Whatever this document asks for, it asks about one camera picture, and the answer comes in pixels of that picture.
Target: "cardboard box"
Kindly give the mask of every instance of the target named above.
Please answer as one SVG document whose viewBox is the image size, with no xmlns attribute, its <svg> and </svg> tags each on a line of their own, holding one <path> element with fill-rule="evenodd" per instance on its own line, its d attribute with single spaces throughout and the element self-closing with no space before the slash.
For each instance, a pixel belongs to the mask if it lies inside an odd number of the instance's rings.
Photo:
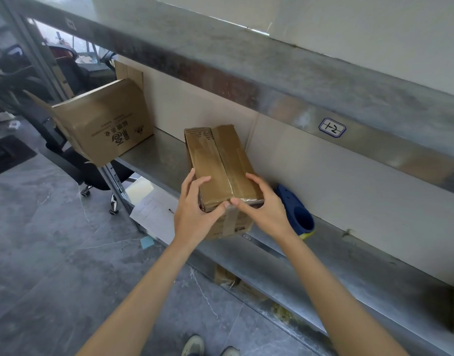
<svg viewBox="0 0 454 356">
<path fill-rule="evenodd" d="M 203 211 L 210 212 L 231 197 L 238 197 L 253 207 L 263 204 L 262 191 L 245 177 L 246 172 L 254 173 L 254 169 L 234 125 L 185 129 L 184 137 L 188 158 L 196 169 L 196 178 L 212 176 L 199 189 L 199 203 Z M 206 239 L 242 234 L 249 231 L 252 225 L 250 217 L 230 205 L 212 226 Z"/>
<path fill-rule="evenodd" d="M 153 135 L 143 93 L 143 73 L 116 63 L 118 80 L 45 108 L 74 150 L 102 167 Z"/>
</svg>

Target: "hand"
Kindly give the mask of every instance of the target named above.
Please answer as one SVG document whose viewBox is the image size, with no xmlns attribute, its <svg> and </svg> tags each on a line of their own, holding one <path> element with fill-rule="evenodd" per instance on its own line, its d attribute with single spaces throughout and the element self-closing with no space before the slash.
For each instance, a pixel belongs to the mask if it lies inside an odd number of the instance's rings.
<svg viewBox="0 0 454 356">
<path fill-rule="evenodd" d="M 181 196 L 174 214 L 174 242 L 182 243 L 193 250 L 206 237 L 212 225 L 224 215 L 229 204 L 224 201 L 208 214 L 202 212 L 198 204 L 199 186 L 210 180 L 210 176 L 203 176 L 195 181 L 194 168 L 181 185 Z"/>
<path fill-rule="evenodd" d="M 286 217 L 283 202 L 271 189 L 270 185 L 257 175 L 246 173 L 246 176 L 260 186 L 265 203 L 259 209 L 255 209 L 236 197 L 232 197 L 230 202 L 240 211 L 249 215 L 263 232 L 268 233 L 275 240 L 286 237 L 291 233 L 295 234 Z"/>
</svg>

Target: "packing tape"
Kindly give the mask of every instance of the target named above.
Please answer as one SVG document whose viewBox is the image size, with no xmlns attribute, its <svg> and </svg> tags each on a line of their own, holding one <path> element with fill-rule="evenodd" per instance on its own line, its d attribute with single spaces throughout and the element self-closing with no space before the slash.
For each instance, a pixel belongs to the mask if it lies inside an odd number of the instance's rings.
<svg viewBox="0 0 454 356">
<path fill-rule="evenodd" d="M 230 236 L 235 233 L 235 225 L 237 223 L 238 209 L 236 207 L 227 207 L 226 219 L 222 228 L 222 236 Z"/>
</svg>

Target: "forearm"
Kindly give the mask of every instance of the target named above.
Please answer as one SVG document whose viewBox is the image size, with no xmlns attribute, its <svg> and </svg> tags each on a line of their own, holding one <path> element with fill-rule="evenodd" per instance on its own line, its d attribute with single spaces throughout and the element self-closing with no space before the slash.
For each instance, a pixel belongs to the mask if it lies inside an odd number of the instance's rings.
<svg viewBox="0 0 454 356">
<path fill-rule="evenodd" d="M 193 249 L 173 241 L 77 355 L 139 355 L 176 276 Z"/>
<path fill-rule="evenodd" d="M 296 234 L 279 244 L 341 356 L 407 355 Z"/>
</svg>

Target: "shoe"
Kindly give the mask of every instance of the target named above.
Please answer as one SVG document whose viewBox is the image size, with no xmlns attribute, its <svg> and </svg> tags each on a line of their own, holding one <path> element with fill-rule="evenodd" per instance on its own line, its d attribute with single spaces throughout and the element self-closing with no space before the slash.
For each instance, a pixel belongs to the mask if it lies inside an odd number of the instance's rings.
<svg viewBox="0 0 454 356">
<path fill-rule="evenodd" d="M 181 356 L 188 356 L 190 354 L 204 356 L 204 340 L 201 336 L 194 335 L 186 342 Z"/>
<path fill-rule="evenodd" d="M 221 356 L 240 356 L 240 352 L 232 346 L 227 347 Z"/>
</svg>

